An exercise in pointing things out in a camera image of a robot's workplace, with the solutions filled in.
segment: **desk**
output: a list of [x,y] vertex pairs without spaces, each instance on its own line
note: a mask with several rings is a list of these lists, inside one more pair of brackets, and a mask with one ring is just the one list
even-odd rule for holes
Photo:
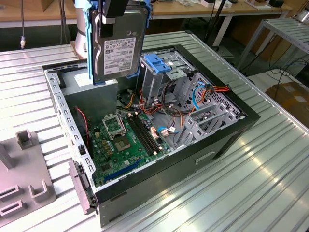
[[[149,35],[143,49],[172,44],[183,45],[261,118],[222,157],[120,216],[104,231],[306,231],[309,130],[193,34]],[[14,112],[0,119],[0,141],[17,130],[37,132],[57,194],[53,203],[0,232],[102,231],[94,213],[83,214],[74,190],[68,171],[71,154],[41,68],[76,59],[69,45],[0,53],[0,113]],[[35,111],[28,107],[33,102]]]
[[[280,18],[285,18],[291,9],[291,7],[284,4],[281,8],[273,8],[273,10],[257,10],[246,4],[244,0],[239,0],[231,8],[222,10],[220,16],[225,17],[225,19],[213,45],[218,46],[220,44],[233,16],[281,14]],[[186,7],[175,1],[156,2],[154,3],[151,19],[210,17],[211,11],[212,8],[207,8],[200,4]],[[65,0],[65,12],[67,24],[76,24],[76,12],[72,0]],[[60,25],[58,1],[54,1],[44,12],[24,10],[24,19],[26,27]],[[20,20],[20,9],[7,6],[4,10],[0,10],[0,28],[20,27]]]

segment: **blue drive bracket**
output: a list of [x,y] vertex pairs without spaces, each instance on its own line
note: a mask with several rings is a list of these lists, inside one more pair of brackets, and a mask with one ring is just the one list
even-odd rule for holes
[[166,73],[171,71],[171,68],[167,66],[156,54],[145,55],[145,59],[156,73]]

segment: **motherboard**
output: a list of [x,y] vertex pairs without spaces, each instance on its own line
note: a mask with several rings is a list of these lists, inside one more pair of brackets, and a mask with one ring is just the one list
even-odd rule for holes
[[107,116],[89,129],[92,136],[96,186],[141,167],[170,152],[145,113]]

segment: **slotted aluminum surface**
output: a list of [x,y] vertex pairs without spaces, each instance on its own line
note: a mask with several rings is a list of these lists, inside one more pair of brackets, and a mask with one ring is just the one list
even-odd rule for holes
[[309,53],[309,25],[293,18],[267,19],[264,26]]
[[[308,130],[267,101],[194,35],[146,36],[143,48],[172,44],[182,44],[230,84],[261,118],[223,157],[103,230],[304,232],[309,226]],[[32,65],[38,56],[42,62]],[[68,172],[70,154],[40,68],[46,63],[76,59],[72,49],[58,46],[8,52],[0,58],[0,115],[6,115],[0,119],[0,140],[15,130],[36,131],[57,193],[55,202],[0,231],[101,231],[95,214],[83,214],[73,188]],[[21,105],[28,110],[17,110]]]

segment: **barcode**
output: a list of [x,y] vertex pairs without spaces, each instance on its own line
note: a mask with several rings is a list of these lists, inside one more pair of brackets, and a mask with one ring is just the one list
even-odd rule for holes
[[129,66],[122,67],[122,68],[119,69],[119,71],[126,70],[126,69],[130,69],[130,67]]
[[115,68],[115,67],[118,67],[118,65],[116,64],[112,64],[112,65],[109,65],[107,67],[105,67],[106,69],[110,69],[110,68]]

